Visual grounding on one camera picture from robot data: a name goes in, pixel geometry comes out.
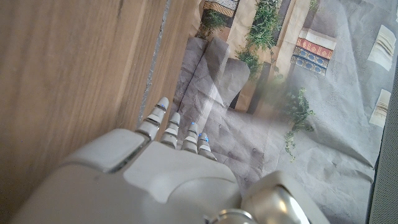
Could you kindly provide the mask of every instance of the wooden surface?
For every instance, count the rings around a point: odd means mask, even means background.
[[[146,112],[174,94],[187,2],[172,1]],[[69,153],[136,127],[165,3],[0,1],[0,223]]]

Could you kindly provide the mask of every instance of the robotic hand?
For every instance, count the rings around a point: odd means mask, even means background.
[[[242,198],[195,123],[176,150],[178,113],[154,141],[168,105],[162,98],[135,132],[115,129],[67,157],[12,223],[328,223],[281,172]]]

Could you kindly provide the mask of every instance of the green plant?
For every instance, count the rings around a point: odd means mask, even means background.
[[[257,4],[257,12],[250,32],[246,35],[247,48],[254,46],[255,49],[270,49],[275,46],[275,38],[272,35],[280,30],[280,19],[278,16],[279,0],[262,0]]]
[[[294,133],[300,130],[314,131],[313,127],[307,123],[307,118],[310,115],[315,115],[313,110],[310,110],[310,105],[304,97],[305,88],[300,90],[290,90],[287,92],[284,104],[281,106],[282,114],[289,117],[289,123],[292,124],[292,129],[285,135],[285,150],[294,159],[291,149],[295,149]]]
[[[242,51],[236,51],[238,59],[246,63],[250,69],[249,80],[255,81],[256,74],[261,70],[262,63],[259,63],[259,56],[249,49],[245,48]]]
[[[318,10],[318,0],[311,0],[310,1],[310,10],[315,12]]]
[[[215,30],[221,29],[226,26],[226,16],[221,13],[209,9],[203,11],[201,18],[200,29],[197,37],[207,39]]]

